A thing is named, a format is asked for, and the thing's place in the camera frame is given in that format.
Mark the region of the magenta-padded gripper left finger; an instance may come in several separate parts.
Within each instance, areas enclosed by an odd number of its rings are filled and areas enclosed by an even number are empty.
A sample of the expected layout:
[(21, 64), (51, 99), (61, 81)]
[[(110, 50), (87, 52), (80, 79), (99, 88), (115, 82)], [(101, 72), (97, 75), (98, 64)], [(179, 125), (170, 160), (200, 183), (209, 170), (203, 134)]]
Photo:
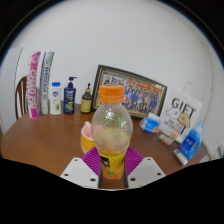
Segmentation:
[(60, 177), (84, 188), (101, 188), (101, 161), (97, 149), (92, 148), (81, 158), (74, 157)]

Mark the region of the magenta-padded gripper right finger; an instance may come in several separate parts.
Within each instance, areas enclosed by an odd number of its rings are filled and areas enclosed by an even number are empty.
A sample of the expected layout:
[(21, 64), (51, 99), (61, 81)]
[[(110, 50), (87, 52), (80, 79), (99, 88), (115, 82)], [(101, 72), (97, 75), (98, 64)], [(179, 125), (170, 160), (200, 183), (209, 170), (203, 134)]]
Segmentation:
[(124, 187), (140, 188), (160, 178), (164, 172), (152, 157), (143, 157), (132, 148), (128, 148), (124, 158)]

